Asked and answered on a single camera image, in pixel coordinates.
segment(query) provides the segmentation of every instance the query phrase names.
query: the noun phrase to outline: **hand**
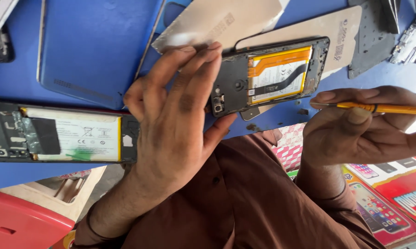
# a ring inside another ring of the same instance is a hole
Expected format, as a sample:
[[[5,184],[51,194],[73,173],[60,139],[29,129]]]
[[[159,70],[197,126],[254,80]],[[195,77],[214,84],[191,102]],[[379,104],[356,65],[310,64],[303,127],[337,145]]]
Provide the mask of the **hand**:
[[[395,86],[336,89],[317,94],[316,103],[353,101],[416,106],[416,93]],[[321,105],[312,105],[321,109]],[[360,108],[327,107],[305,126],[302,157],[310,165],[387,163],[416,156],[416,133],[404,131],[416,120],[410,114],[371,114]]]
[[[148,194],[168,197],[200,170],[229,132],[236,114],[218,119],[203,133],[204,107],[222,61],[222,45],[196,53],[193,47],[164,54],[150,73],[129,88],[124,103],[140,122],[138,160],[132,173]],[[169,94],[166,84],[181,72]]]

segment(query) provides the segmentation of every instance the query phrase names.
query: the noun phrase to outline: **phone battery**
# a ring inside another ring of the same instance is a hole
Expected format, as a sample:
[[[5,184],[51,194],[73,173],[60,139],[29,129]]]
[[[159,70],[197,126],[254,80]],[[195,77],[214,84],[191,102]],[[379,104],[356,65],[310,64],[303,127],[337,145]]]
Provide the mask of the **phone battery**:
[[[248,105],[303,92],[312,46],[250,56]]]

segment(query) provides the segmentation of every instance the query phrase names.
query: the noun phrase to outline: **brown shirt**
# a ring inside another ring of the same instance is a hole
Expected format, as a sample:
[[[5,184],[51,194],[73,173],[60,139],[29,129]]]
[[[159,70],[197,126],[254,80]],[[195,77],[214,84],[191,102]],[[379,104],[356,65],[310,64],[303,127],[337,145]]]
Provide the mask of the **brown shirt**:
[[[384,248],[348,187],[309,198],[272,152],[276,144],[271,131],[222,141],[183,189],[139,218],[122,249]],[[101,241],[84,220],[76,243]]]

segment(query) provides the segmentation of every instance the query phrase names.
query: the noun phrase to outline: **blue table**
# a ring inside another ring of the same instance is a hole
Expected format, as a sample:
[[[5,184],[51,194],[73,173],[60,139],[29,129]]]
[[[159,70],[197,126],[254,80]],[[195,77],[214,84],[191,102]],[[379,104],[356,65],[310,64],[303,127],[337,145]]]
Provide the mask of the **blue table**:
[[[20,1],[7,21],[17,57],[12,63],[0,64],[0,99],[97,107],[79,99],[45,90],[36,81],[40,2],[40,0]],[[415,11],[411,2],[413,1],[406,0],[401,3],[399,14],[401,31],[405,30],[415,18]],[[278,22],[277,27],[342,9],[346,6],[346,0],[292,0]],[[159,55],[150,48],[141,69],[141,74],[147,73],[158,58]],[[343,87],[372,88],[381,85],[395,85],[416,92],[416,65],[414,64],[402,66],[383,62],[355,80],[349,80],[347,75],[347,69],[338,71],[321,82],[319,91]],[[308,103],[309,99],[302,99],[300,104],[297,103],[298,105],[294,101],[282,103],[250,122],[245,122],[238,118],[230,128],[231,132],[228,134],[228,137],[252,133],[253,131],[246,128],[250,123],[254,123],[261,130],[267,130],[299,122],[307,122],[316,113],[315,110],[310,108]],[[309,110],[309,115],[297,114],[300,108]],[[210,126],[213,122],[214,118],[208,115],[206,126]],[[100,165],[85,163],[0,163],[0,187],[26,183],[98,166]]]

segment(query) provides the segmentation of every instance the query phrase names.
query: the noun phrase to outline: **phone back cover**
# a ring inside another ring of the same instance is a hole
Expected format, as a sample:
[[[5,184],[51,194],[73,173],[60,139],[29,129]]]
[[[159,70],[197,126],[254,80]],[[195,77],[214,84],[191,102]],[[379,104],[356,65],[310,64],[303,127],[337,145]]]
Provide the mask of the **phone back cover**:
[[[46,0],[40,83],[119,110],[162,0]]]

